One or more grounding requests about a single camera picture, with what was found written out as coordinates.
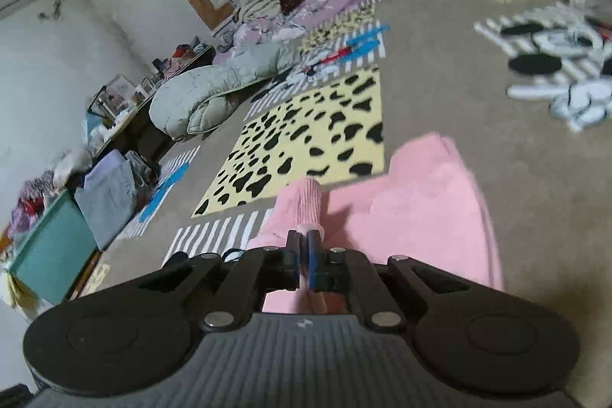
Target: cow print mat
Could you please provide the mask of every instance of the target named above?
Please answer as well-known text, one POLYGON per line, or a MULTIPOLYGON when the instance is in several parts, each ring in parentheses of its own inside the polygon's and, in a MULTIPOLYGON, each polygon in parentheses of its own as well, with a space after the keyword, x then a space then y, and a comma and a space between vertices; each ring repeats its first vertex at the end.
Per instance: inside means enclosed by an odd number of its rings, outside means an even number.
POLYGON ((344 182, 384 169, 377 66, 298 94, 252 120, 193 217, 273 197, 305 176, 344 182))

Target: bedding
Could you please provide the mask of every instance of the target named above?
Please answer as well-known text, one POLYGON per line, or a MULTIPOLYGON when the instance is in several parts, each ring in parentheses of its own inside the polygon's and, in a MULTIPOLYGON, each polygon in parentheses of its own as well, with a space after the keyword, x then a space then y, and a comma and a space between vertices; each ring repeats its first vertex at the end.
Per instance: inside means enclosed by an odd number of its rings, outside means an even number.
POLYGON ((231 92, 276 77, 300 61, 295 44, 250 47, 222 65, 195 68, 165 82, 149 109, 151 122, 174 140, 218 127, 240 105, 231 92))

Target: teal box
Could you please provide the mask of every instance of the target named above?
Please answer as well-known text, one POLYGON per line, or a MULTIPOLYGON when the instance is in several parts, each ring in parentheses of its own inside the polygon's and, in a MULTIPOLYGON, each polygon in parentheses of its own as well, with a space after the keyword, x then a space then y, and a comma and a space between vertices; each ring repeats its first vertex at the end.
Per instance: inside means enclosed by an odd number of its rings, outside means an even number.
POLYGON ((8 267, 51 304, 61 303, 96 249, 96 240, 68 191, 57 196, 21 243, 8 267))

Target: floor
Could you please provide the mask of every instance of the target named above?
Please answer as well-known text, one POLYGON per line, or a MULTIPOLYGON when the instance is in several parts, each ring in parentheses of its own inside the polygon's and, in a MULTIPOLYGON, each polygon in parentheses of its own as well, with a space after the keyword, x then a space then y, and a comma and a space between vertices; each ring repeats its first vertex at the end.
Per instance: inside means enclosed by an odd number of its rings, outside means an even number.
MULTIPOLYGON (((391 26, 386 58, 379 61, 385 156, 388 161, 399 145, 428 131, 455 140, 487 199, 507 292, 573 323, 581 359, 568 388, 584 406, 604 408, 612 377, 612 126, 572 133, 549 115, 546 102, 510 100, 505 89, 517 77, 507 68, 508 56, 474 30, 475 22, 556 1, 382 0, 376 16, 391 26)), ((142 235, 106 251, 110 270, 102 288, 158 269, 181 237, 189 250, 201 239, 201 248, 216 220, 209 247, 228 247, 235 208, 202 219, 191 214, 249 111, 244 102, 206 139, 195 137, 169 152, 165 161, 201 146, 142 235), (205 222, 211 228, 202 237, 205 222), (221 229, 224 239, 217 241, 221 229)), ((273 205, 273 198, 250 205, 257 211, 252 235, 273 205)), ((234 246, 245 223, 238 223, 234 246)))

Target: desk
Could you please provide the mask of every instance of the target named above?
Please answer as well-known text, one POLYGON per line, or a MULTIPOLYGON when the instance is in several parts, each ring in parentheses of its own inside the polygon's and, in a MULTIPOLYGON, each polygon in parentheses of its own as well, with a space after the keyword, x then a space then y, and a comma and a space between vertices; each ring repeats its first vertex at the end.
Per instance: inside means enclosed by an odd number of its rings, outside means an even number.
POLYGON ((111 139, 94 157, 94 164, 100 161, 113 149, 121 154, 129 150, 136 151, 150 165, 157 164, 159 159, 172 147, 172 139, 159 130, 149 118, 149 108, 153 96, 139 105, 138 110, 115 132, 111 139))

